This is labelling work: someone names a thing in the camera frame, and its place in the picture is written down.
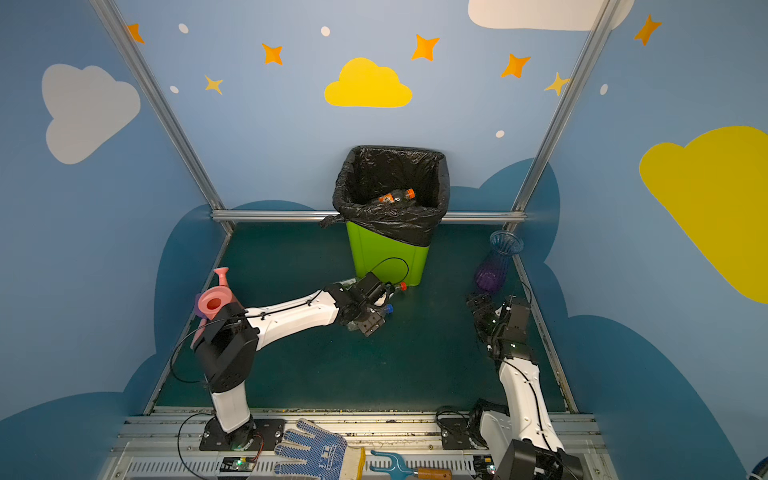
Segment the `blue dotted work glove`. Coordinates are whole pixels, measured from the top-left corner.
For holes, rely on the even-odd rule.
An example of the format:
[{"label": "blue dotted work glove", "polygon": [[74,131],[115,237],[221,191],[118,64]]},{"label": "blue dotted work glove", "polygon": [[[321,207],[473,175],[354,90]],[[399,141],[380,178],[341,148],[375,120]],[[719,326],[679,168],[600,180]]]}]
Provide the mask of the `blue dotted work glove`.
[{"label": "blue dotted work glove", "polygon": [[341,435],[321,429],[309,420],[296,423],[275,447],[275,455],[290,460],[275,465],[275,475],[319,480],[360,480],[366,450],[349,447]]}]

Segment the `yellow star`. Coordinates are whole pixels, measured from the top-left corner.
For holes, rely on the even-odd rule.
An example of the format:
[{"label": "yellow star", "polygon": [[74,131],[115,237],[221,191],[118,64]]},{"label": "yellow star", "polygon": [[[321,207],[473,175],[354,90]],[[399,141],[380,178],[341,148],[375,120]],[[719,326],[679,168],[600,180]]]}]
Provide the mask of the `yellow star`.
[{"label": "yellow star", "polygon": [[139,35],[139,24],[128,25],[128,31],[131,33],[131,37],[139,43],[144,43],[144,39]]},{"label": "yellow star", "polygon": [[219,83],[221,83],[223,80],[219,81],[213,81],[210,78],[208,78],[208,75],[205,76],[205,79],[208,80],[208,86],[205,87],[206,90],[215,90],[219,92],[219,95],[221,95],[221,90],[219,90]]},{"label": "yellow star", "polygon": [[557,72],[554,74],[554,83],[544,89],[544,91],[547,90],[554,90],[558,93],[558,97],[560,96],[561,90],[563,88],[563,85],[567,84],[569,81],[571,81],[570,78],[566,78],[563,80],[560,78],[560,72]]},{"label": "yellow star", "polygon": [[651,34],[656,31],[657,28],[661,26],[661,22],[654,22],[653,19],[648,15],[648,20],[645,21],[645,25],[643,25],[643,28],[635,35],[635,40],[642,40],[643,46],[648,45],[648,39],[650,38]]},{"label": "yellow star", "polygon": [[530,59],[531,57],[517,58],[510,54],[509,65],[507,65],[507,69],[504,70],[504,73],[502,73],[502,78],[506,77],[507,75],[514,75],[515,77],[520,78],[520,75],[523,74],[523,67],[525,66],[525,62]]},{"label": "yellow star", "polygon": [[411,60],[416,60],[417,58],[426,58],[427,60],[432,61],[432,49],[435,47],[439,40],[439,38],[426,40],[425,38],[421,38],[417,35],[416,51],[413,52],[413,57]]},{"label": "yellow star", "polygon": [[266,52],[266,58],[264,59],[264,64],[268,63],[276,63],[278,65],[282,65],[283,61],[280,60],[280,50],[283,50],[283,47],[267,47],[266,44],[261,44],[261,46],[264,47],[264,51]]}]

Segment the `purple glass vase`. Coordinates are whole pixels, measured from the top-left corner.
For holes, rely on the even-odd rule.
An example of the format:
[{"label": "purple glass vase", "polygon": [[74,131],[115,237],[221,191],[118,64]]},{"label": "purple glass vase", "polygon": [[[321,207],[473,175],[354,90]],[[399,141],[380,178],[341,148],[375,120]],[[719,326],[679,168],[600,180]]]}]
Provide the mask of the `purple glass vase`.
[{"label": "purple glass vase", "polygon": [[491,252],[475,271],[475,285],[493,295],[502,289],[512,256],[523,250],[523,241],[512,232],[497,230],[491,233]]}]

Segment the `yellow cloud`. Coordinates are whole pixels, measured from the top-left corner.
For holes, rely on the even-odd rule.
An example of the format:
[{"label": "yellow cloud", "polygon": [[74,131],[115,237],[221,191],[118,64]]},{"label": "yellow cloud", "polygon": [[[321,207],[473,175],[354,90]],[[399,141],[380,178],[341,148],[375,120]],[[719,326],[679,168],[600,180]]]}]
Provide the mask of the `yellow cloud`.
[{"label": "yellow cloud", "polygon": [[640,175],[725,280],[768,303],[768,134],[724,127],[687,147],[658,144]]},{"label": "yellow cloud", "polygon": [[339,81],[326,87],[326,101],[337,107],[397,108],[407,105],[411,97],[411,89],[400,83],[394,70],[368,58],[347,62]]}]

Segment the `wooden handle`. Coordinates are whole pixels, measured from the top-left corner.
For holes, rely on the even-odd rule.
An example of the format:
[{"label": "wooden handle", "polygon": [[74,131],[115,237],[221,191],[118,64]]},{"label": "wooden handle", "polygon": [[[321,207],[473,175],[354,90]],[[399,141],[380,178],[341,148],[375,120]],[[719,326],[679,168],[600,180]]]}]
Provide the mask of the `wooden handle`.
[{"label": "wooden handle", "polygon": [[416,476],[421,480],[452,480],[453,474],[444,468],[417,468]]}]

